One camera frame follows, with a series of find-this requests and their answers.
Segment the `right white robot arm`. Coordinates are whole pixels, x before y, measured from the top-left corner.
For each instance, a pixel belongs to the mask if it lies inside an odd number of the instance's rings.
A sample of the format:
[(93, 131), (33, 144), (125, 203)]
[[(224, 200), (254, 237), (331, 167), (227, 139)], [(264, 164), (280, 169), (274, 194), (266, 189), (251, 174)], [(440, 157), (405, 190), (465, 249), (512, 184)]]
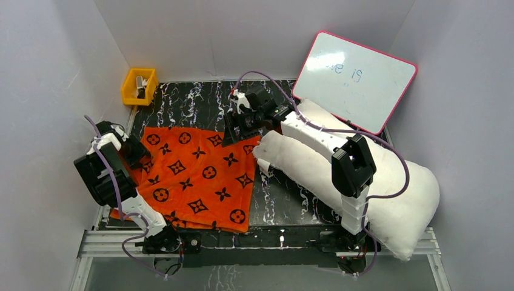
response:
[(230, 97), (236, 110), (224, 115), (222, 146), (227, 147), (268, 132), (253, 150), (259, 168), (271, 168), (312, 192), (340, 217), (346, 231), (342, 245), (356, 251), (365, 243), (366, 197), (376, 166), (361, 135), (337, 136), (320, 125), (313, 128), (289, 102), (278, 104), (263, 87)]

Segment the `white pillow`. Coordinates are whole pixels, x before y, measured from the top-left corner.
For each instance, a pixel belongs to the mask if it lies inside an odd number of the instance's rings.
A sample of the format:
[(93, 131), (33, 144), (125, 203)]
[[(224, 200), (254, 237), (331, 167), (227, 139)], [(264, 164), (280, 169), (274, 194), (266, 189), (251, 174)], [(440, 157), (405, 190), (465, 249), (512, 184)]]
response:
[[(438, 207), (438, 181), (429, 169), (407, 161), (408, 188), (398, 197), (388, 198), (404, 186), (403, 166), (393, 152), (371, 139), (366, 141), (377, 167), (369, 190), (373, 199), (367, 211), (371, 232), (396, 258), (409, 261)], [(336, 213), (342, 213), (341, 195), (332, 184), (329, 161), (315, 150), (271, 131), (253, 149), (253, 156), (269, 162)]]

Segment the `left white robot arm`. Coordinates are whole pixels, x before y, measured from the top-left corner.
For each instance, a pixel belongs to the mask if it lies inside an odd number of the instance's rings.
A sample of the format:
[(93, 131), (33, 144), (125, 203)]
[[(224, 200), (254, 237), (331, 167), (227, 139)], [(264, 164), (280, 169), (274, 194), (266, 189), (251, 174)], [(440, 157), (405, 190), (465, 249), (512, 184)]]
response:
[(142, 197), (130, 174), (149, 161), (149, 151), (120, 124), (101, 121), (93, 128), (95, 136), (87, 153), (73, 163), (95, 202), (117, 210), (123, 220), (133, 220), (144, 232), (141, 245), (146, 252), (177, 251), (180, 234)]

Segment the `orange patterned pillowcase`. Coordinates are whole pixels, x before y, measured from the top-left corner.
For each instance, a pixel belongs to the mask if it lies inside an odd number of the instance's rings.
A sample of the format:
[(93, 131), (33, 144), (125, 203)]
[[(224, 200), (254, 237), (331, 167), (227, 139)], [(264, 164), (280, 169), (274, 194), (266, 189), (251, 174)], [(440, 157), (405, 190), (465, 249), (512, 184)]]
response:
[(223, 133), (146, 127), (152, 158), (132, 170), (139, 194), (174, 227), (246, 232), (261, 138), (222, 146)]

